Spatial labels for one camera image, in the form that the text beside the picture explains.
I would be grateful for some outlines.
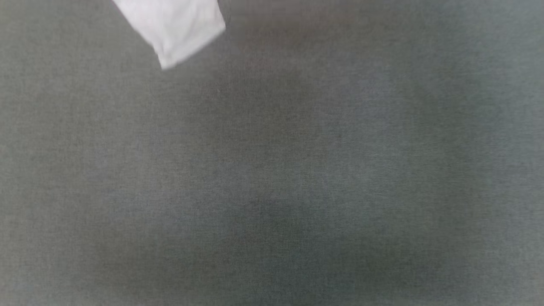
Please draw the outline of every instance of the textured fabric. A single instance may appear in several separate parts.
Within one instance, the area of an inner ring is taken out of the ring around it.
[[[153,46],[163,69],[174,67],[225,30],[217,0],[113,0]]]
[[[162,72],[0,0],[0,305],[541,305],[541,0],[231,0]]]

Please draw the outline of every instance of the white fabric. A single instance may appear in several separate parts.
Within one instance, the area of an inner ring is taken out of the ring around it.
[[[113,0],[168,69],[225,30],[217,0]]]

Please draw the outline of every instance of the gray background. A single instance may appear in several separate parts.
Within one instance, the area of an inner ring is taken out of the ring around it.
[[[0,0],[0,305],[542,305],[542,0],[221,6]]]

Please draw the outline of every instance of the gray felt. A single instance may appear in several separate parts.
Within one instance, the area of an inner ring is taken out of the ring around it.
[[[0,0],[0,305],[542,305],[542,0],[220,3]]]

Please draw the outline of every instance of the white cloth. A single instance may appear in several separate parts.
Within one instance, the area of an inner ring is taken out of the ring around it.
[[[162,69],[174,67],[225,30],[217,0],[113,0],[151,45]]]

